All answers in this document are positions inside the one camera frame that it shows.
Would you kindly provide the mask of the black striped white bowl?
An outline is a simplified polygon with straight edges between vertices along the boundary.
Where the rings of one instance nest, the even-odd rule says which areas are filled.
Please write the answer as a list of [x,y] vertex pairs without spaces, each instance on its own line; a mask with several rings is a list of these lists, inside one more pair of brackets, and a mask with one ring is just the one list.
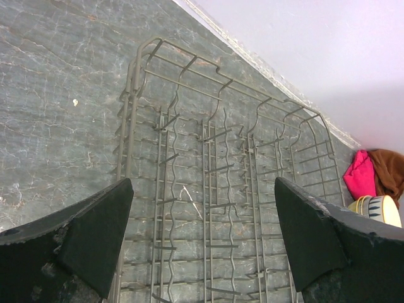
[[393,199],[388,196],[364,196],[359,202],[360,214],[394,227],[402,228],[399,211]]

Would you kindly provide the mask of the brown cloth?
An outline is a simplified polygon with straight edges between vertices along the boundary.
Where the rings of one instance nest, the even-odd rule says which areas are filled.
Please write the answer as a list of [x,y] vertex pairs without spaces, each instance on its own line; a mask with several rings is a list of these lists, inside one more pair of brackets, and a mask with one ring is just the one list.
[[368,151],[368,155],[374,166],[376,194],[390,196],[399,209],[399,199],[403,194],[403,155],[384,149]]

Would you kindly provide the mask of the grey wire dish rack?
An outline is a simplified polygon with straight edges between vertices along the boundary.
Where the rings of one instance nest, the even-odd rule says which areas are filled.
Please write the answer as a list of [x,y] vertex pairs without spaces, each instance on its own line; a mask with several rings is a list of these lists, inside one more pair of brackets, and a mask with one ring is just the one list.
[[133,204],[112,302],[302,302],[275,202],[284,177],[343,204],[316,110],[161,37],[120,96],[115,174]]

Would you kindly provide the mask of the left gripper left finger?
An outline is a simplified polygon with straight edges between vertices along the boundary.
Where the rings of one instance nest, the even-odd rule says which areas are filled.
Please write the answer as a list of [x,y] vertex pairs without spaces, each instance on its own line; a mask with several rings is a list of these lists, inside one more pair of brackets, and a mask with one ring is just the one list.
[[133,200],[128,178],[1,232],[1,302],[102,302]]

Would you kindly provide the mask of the pink cloth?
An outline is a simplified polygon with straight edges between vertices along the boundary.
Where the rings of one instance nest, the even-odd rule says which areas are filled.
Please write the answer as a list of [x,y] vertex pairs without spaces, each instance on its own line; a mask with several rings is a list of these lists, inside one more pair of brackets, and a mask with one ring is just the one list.
[[374,165],[366,150],[359,150],[343,175],[343,180],[353,199],[376,196]]

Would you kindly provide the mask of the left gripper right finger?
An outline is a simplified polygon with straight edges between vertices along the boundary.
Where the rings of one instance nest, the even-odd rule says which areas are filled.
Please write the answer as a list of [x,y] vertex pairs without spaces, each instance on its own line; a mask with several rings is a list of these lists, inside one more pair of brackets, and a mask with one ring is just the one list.
[[275,200],[304,302],[403,302],[403,229],[329,203],[283,177]]

